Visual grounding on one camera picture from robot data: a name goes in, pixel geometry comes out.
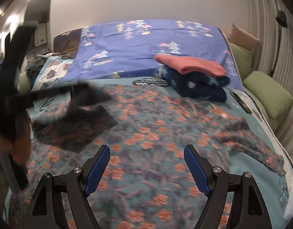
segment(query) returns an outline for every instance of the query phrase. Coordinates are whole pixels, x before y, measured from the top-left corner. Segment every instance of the curtain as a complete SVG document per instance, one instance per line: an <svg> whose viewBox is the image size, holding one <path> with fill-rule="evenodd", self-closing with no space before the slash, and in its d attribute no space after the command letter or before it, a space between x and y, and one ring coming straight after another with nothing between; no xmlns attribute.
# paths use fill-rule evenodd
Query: curtain
<svg viewBox="0 0 293 229"><path fill-rule="evenodd" d="M293 96L293 16L280 0L277 0L277 6L285 12L288 25L282 29L281 49L273 78ZM293 105L280 124L276 136L293 160Z"/></svg>
<svg viewBox="0 0 293 229"><path fill-rule="evenodd" d="M276 136L293 160L293 106L282 121Z"/></svg>
<svg viewBox="0 0 293 229"><path fill-rule="evenodd" d="M249 0L249 33L261 40L254 49L253 70L269 74L277 58L273 79L293 96L293 16L281 0ZM287 28L281 28L278 52L278 10L287 16ZM276 136L293 160L293 105L276 131Z"/></svg>
<svg viewBox="0 0 293 229"><path fill-rule="evenodd" d="M269 74L278 49L275 0L249 0L249 33L261 40L253 50L253 70Z"/></svg>

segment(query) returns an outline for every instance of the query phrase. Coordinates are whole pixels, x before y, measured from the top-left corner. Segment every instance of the round black object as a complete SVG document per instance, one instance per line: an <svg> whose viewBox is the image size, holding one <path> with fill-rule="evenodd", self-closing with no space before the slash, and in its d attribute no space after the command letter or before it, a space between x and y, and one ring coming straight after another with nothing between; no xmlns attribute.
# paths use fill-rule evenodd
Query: round black object
<svg viewBox="0 0 293 229"><path fill-rule="evenodd" d="M276 21L279 23L280 26L282 27L287 27L287 20L286 20L286 15L282 10L278 11L278 15L276 17Z"/></svg>

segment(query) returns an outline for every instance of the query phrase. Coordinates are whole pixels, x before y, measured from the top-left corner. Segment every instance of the folded pink towel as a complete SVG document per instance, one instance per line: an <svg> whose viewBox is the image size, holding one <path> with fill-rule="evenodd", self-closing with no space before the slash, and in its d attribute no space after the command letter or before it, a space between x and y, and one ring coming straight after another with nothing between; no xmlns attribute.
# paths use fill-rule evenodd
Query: folded pink towel
<svg viewBox="0 0 293 229"><path fill-rule="evenodd" d="M226 75L226 70L216 61L208 61L194 57L175 57L168 55L156 55L154 59L162 64L165 64L180 74L188 74L194 71L200 71L211 77L222 77Z"/></svg>

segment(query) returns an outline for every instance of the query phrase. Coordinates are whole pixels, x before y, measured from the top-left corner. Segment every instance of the ceiling light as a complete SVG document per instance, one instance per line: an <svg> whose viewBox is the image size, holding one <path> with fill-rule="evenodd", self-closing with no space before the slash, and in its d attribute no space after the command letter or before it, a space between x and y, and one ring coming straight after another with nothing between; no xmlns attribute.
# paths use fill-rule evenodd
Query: ceiling light
<svg viewBox="0 0 293 229"><path fill-rule="evenodd" d="M9 18L7 19L7 23L14 23L14 22L17 22L18 21L18 15L12 15L12 16L9 16Z"/></svg>

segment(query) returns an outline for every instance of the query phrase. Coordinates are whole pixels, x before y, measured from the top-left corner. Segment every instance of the dark gray cloth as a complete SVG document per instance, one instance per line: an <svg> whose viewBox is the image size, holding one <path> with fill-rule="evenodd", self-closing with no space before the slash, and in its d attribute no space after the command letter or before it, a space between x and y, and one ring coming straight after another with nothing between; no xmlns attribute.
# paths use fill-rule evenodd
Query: dark gray cloth
<svg viewBox="0 0 293 229"><path fill-rule="evenodd" d="M47 58L43 57L34 57L28 62L27 68L26 68L26 73L27 77L30 80L31 87L33 87L35 80L37 76L39 75L39 72L43 68Z"/></svg>

